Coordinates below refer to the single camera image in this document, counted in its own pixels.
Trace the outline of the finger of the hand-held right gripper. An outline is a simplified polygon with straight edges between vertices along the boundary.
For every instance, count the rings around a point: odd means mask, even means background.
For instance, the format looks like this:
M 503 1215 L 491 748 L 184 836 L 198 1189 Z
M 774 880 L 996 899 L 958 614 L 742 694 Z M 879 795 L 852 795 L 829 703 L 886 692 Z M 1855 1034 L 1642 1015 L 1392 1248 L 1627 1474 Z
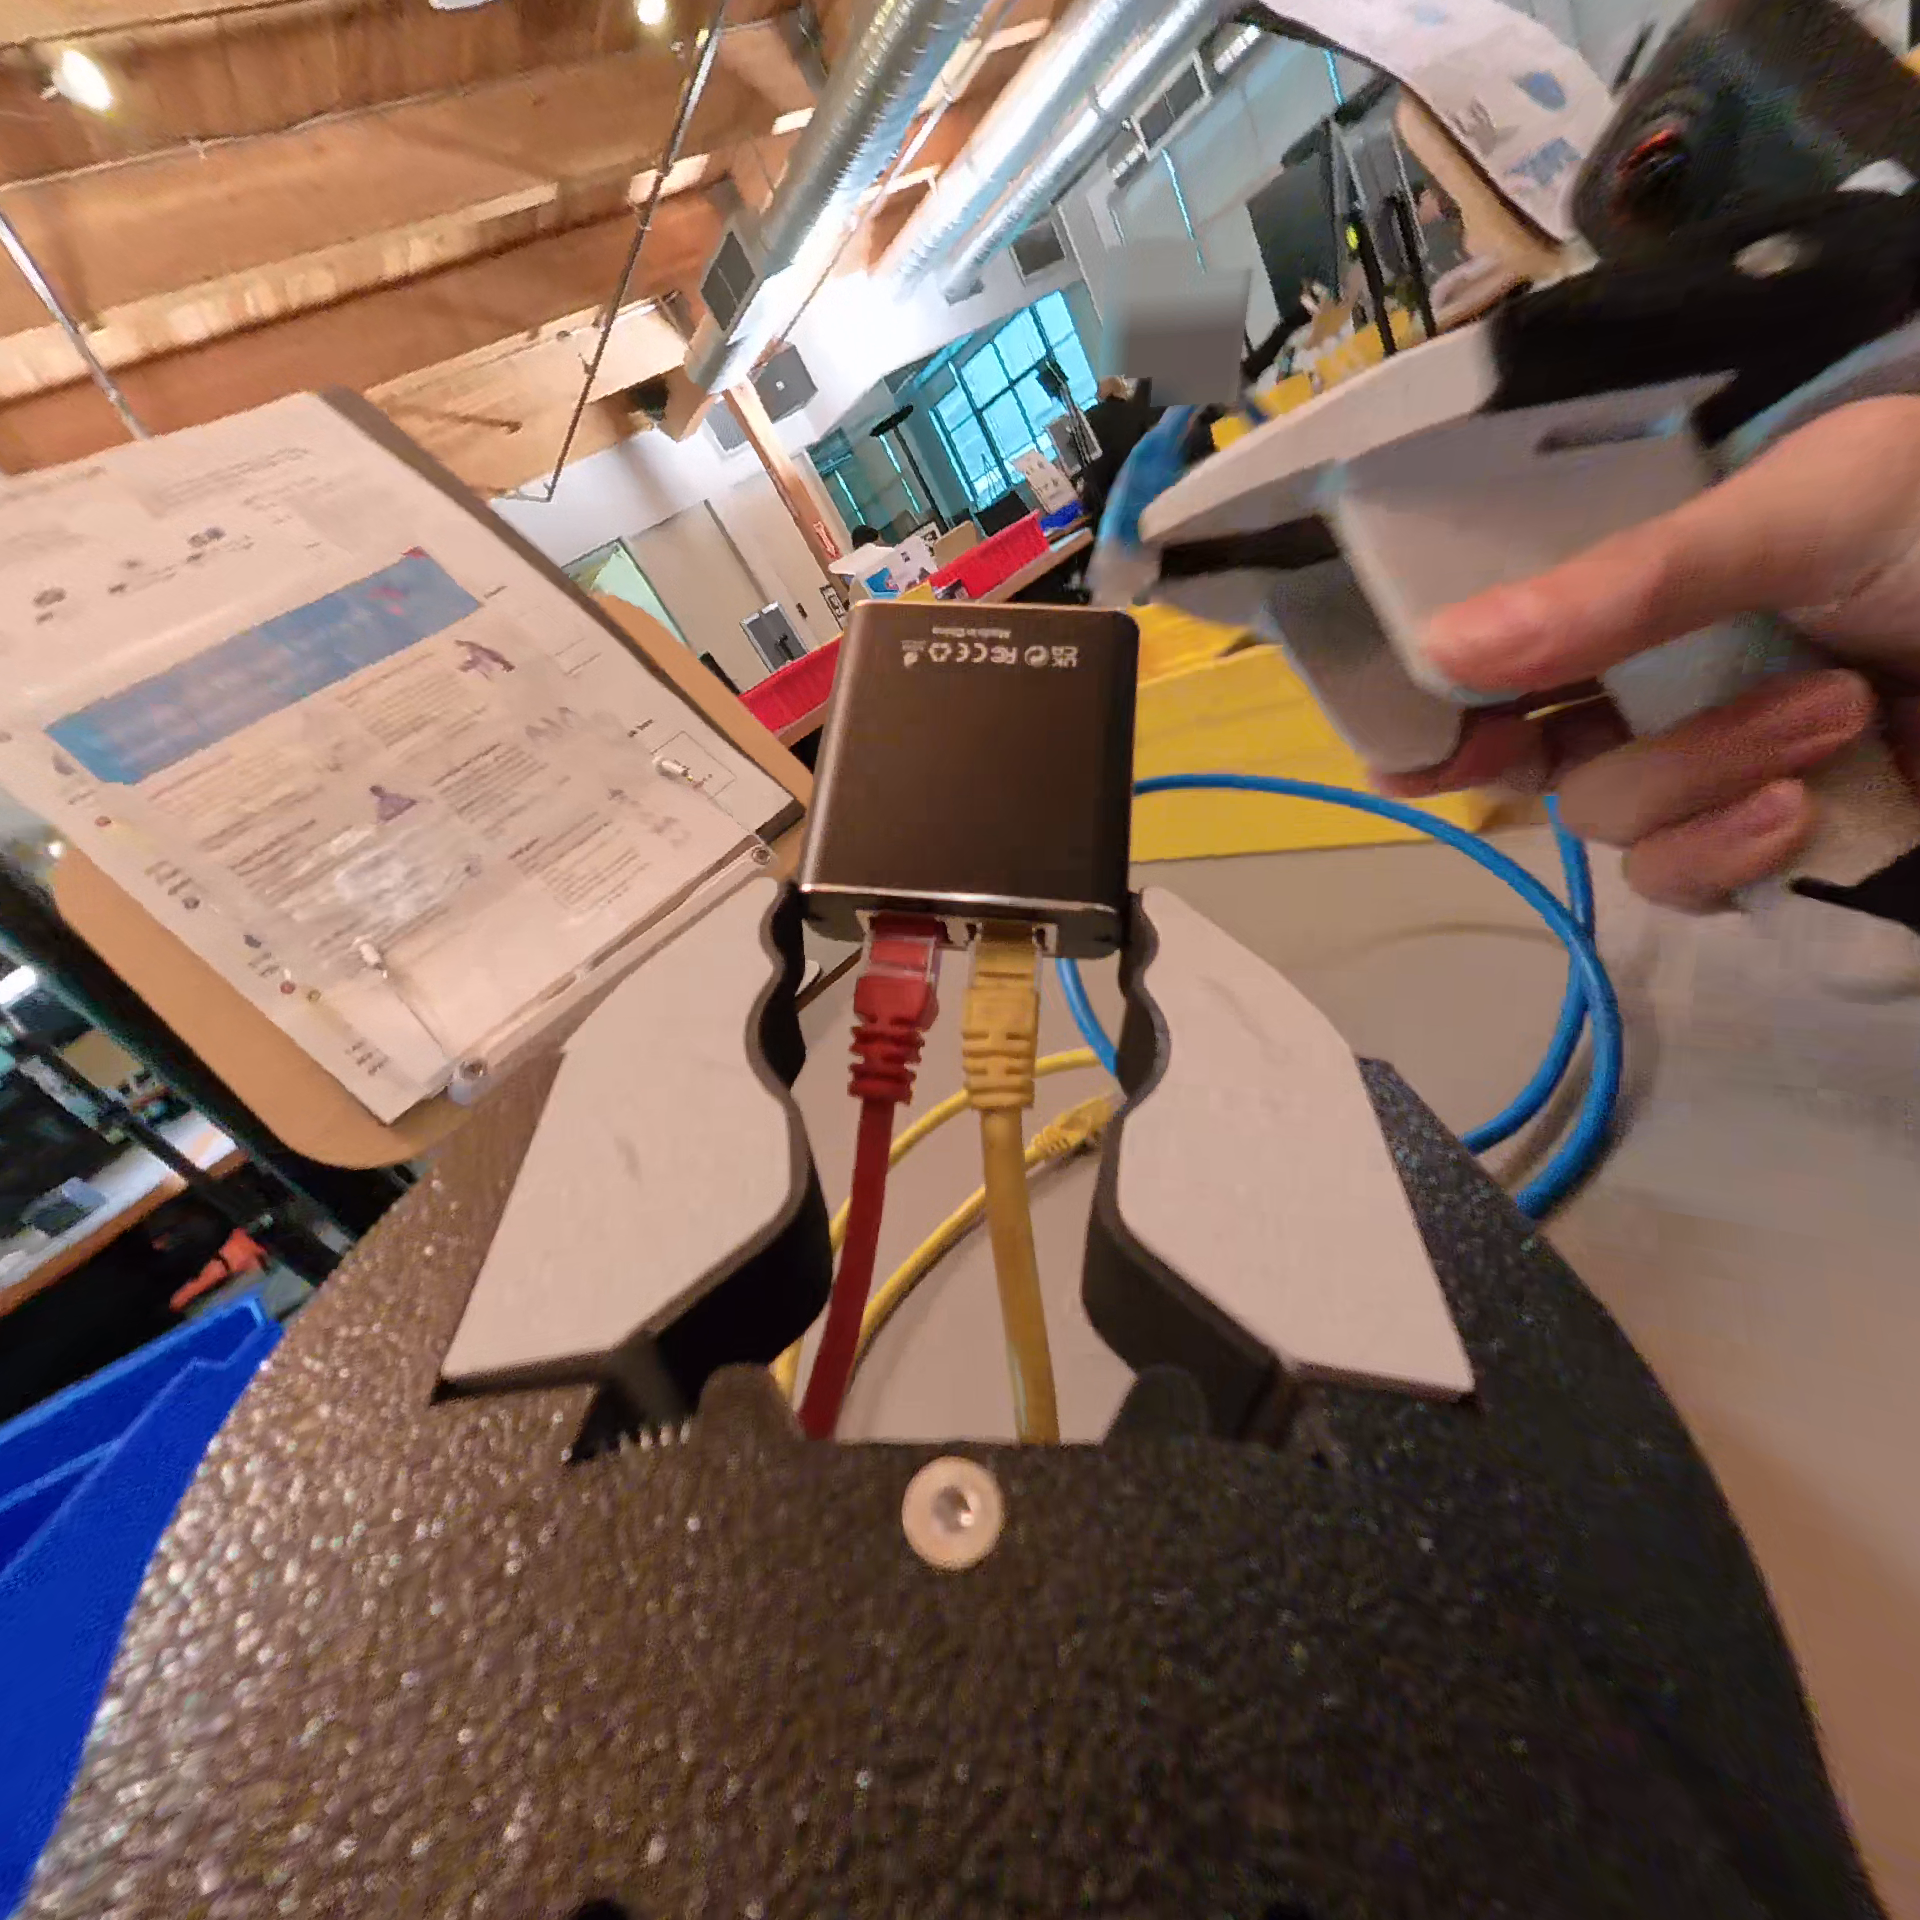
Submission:
M 1141 515 L 1159 586 L 1336 560 L 1320 494 L 1360 455 L 1480 408 L 1498 389 L 1498 323 L 1398 351 L 1211 451 Z

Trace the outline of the silver ventilation duct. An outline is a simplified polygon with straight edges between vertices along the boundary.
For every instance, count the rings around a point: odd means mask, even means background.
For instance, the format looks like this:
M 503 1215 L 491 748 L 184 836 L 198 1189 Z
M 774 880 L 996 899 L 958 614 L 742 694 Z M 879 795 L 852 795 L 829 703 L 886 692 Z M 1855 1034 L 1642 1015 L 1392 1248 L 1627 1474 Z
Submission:
M 1226 2 L 1074 2 L 1000 92 L 883 268 L 904 295 L 959 296 L 1104 154 L 1229 12 Z
M 831 64 L 766 207 L 725 226 L 702 279 L 707 320 L 683 363 L 700 392 L 739 383 L 794 320 L 794 272 L 842 231 L 904 141 L 917 108 L 971 35 L 978 2 L 877 2 Z

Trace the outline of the grey desk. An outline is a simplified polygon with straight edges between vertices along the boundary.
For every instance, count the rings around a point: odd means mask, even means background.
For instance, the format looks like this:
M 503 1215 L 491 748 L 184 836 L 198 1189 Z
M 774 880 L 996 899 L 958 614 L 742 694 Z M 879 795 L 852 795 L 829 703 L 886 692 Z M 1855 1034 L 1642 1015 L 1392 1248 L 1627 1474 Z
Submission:
M 1626 1022 L 1612 1156 L 1550 1224 L 1678 1406 L 1808 1683 L 1890 1916 L 1916 1916 L 1916 1004 L 1808 983 L 1743 916 L 1592 852 Z M 1430 840 L 1138 863 L 1456 1128 L 1541 1061 L 1564 952 Z

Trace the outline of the black network splitter box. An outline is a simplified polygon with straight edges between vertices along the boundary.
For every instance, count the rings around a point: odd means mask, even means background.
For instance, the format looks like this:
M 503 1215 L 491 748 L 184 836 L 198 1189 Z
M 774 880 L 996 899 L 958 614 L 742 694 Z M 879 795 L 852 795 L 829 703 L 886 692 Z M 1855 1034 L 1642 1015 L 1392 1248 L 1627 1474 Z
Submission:
M 877 919 L 962 943 L 1034 928 L 1115 952 L 1128 923 L 1138 623 L 1119 611 L 868 600 L 836 655 L 798 892 L 828 939 Z

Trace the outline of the black tripod pole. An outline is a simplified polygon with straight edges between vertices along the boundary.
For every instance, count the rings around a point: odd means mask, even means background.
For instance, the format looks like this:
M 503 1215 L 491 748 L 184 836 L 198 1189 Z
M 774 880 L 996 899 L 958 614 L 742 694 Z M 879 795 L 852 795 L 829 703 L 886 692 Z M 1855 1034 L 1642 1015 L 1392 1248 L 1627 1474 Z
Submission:
M 320 1166 L 278 1141 L 272 1126 L 59 919 L 52 899 L 10 855 L 2 855 L 2 946 L 6 959 L 34 970 L 51 991 L 103 1029 L 140 1064 L 150 1068 L 328 1227 L 348 1242 L 358 1238 L 365 1221 L 341 1207 L 334 1182 Z

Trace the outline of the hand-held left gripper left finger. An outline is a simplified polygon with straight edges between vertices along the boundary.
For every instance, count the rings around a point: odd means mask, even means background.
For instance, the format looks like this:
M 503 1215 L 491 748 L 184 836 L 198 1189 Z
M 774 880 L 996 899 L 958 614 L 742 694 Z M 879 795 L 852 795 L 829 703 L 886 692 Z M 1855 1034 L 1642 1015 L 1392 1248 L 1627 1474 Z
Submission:
M 826 1311 L 828 1202 L 794 1088 L 799 900 L 757 878 L 566 1040 L 444 1387 L 702 1387 Z

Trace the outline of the blue plastic bin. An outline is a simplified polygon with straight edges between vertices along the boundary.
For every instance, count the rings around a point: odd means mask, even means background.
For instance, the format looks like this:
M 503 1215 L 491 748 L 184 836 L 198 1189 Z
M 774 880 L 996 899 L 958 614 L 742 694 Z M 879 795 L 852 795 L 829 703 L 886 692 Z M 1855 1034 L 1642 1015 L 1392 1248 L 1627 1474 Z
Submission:
M 78 1778 L 159 1536 L 278 1341 L 251 1290 L 2 1428 L 5 1916 Z

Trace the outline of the person's right hand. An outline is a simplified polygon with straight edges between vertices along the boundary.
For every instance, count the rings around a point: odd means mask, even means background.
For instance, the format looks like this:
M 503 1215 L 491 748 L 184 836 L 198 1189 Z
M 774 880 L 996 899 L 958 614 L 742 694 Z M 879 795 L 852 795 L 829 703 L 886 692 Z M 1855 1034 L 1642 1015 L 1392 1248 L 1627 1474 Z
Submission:
M 1821 664 L 1652 735 L 1596 703 L 1477 710 L 1448 758 L 1373 772 L 1375 789 L 1554 792 L 1578 834 L 1621 852 L 1634 893 L 1717 915 L 1794 863 L 1816 828 L 1812 772 L 1855 741 L 1884 738 L 1916 783 L 1912 395 L 1840 406 L 1676 512 L 1442 611 L 1427 652 L 1467 691 L 1532 694 L 1746 614 L 1786 618 Z

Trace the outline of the large yellow plastic bin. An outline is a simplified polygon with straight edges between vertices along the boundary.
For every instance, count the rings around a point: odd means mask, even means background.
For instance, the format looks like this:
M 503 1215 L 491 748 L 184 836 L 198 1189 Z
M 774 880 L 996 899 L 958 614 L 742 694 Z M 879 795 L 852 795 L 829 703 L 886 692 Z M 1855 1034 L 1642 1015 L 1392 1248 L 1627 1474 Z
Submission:
M 1277 646 L 1172 608 L 1135 608 L 1135 779 L 1283 778 L 1371 791 Z M 1138 863 L 1383 848 L 1419 832 L 1351 807 L 1242 791 L 1179 791 L 1141 799 Z

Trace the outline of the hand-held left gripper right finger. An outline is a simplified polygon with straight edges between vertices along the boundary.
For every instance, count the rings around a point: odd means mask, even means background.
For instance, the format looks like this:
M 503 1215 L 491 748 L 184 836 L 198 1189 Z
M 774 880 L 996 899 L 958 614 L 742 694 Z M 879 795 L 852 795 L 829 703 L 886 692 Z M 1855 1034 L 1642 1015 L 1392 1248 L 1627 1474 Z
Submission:
M 1164 886 L 1134 899 L 1119 987 L 1082 1285 L 1101 1343 L 1207 1406 L 1309 1384 L 1467 1400 L 1467 1346 L 1333 1022 Z

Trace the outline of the red plastic bin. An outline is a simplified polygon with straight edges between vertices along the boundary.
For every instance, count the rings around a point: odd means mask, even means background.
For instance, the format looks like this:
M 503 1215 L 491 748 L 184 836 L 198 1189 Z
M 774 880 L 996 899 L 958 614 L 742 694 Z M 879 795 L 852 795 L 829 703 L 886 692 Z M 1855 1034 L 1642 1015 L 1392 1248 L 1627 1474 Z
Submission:
M 981 600 L 1046 558 L 1050 540 L 1043 517 L 1027 515 L 958 552 L 930 575 L 928 588 L 938 599 Z
M 740 703 L 779 738 L 816 728 L 826 719 L 842 646 L 843 637 L 836 635 L 810 650 L 805 659 L 744 687 L 739 694 Z

